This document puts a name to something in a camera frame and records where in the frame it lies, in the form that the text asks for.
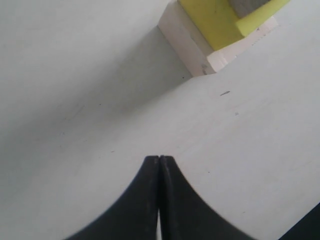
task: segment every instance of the white foam block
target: white foam block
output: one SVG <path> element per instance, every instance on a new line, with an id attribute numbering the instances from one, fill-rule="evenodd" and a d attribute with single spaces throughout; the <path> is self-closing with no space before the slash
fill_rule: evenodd
<path id="1" fill-rule="evenodd" d="M 190 73 L 197 77 L 217 73 L 278 23 L 272 16 L 249 36 L 217 51 L 212 49 L 176 0 L 168 4 L 158 26 Z"/>

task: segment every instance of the white surface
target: white surface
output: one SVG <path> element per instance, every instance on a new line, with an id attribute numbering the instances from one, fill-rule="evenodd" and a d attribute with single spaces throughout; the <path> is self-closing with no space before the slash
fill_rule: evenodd
<path id="1" fill-rule="evenodd" d="M 217 51 L 212 49 L 176 0 L 172 0 L 165 8 L 158 26 L 192 76 L 199 77 L 222 70 L 277 27 L 278 23 L 272 16 L 244 39 Z"/>
<path id="2" fill-rule="evenodd" d="M 291 1 L 242 61 L 188 81 L 154 28 L 166 5 L 2 3 L 1 239 L 78 231 L 152 154 L 261 240 L 319 202 L 320 2 Z"/>

